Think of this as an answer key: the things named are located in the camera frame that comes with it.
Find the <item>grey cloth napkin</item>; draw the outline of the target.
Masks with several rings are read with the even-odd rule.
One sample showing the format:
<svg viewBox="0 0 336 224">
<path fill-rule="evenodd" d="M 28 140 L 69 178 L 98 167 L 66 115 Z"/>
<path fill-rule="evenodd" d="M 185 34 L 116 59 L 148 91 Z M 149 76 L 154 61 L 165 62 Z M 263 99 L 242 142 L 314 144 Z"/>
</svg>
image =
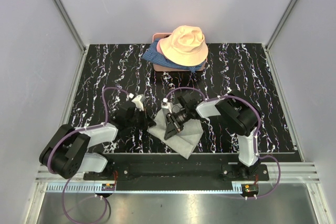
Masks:
<svg viewBox="0 0 336 224">
<path fill-rule="evenodd" d="M 156 114 L 154 121 L 156 125 L 149 128 L 148 132 L 185 159 L 189 159 L 204 132 L 200 120 L 189 120 L 180 133 L 168 140 L 164 139 L 166 123 L 162 109 Z"/>
</svg>

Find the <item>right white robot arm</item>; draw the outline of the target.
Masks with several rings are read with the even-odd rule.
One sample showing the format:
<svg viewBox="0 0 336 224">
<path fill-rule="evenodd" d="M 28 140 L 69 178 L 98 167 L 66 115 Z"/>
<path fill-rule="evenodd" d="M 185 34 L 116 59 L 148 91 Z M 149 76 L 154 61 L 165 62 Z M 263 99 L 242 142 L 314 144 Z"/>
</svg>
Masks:
<svg viewBox="0 0 336 224">
<path fill-rule="evenodd" d="M 220 116 L 224 124 L 238 138 L 238 160 L 241 164 L 238 167 L 239 176 L 244 180 L 250 180 L 256 176 L 256 165 L 259 160 L 257 137 L 261 118 L 259 111 L 252 104 L 234 92 L 210 100 L 193 98 L 189 93 L 177 99 L 182 106 L 178 112 L 173 112 L 173 105 L 167 97 L 161 102 L 166 121 L 165 140 L 182 132 L 189 120 Z"/>
</svg>

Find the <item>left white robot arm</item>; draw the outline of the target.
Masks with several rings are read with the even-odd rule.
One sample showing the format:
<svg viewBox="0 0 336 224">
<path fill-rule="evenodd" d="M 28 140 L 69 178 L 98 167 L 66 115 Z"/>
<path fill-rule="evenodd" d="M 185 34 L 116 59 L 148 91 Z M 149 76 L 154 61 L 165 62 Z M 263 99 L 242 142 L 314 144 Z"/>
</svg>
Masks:
<svg viewBox="0 0 336 224">
<path fill-rule="evenodd" d="M 88 153 L 87 149 L 118 137 L 130 134 L 133 128 L 146 131 L 155 126 L 155 121 L 147 112 L 138 109 L 132 102 L 119 107 L 108 118 L 107 123 L 74 128 L 63 124 L 42 150 L 39 162 L 50 173 L 70 179 L 81 172 L 94 172 L 103 180 L 113 175 L 113 167 L 107 158 L 98 153 Z"/>
</svg>

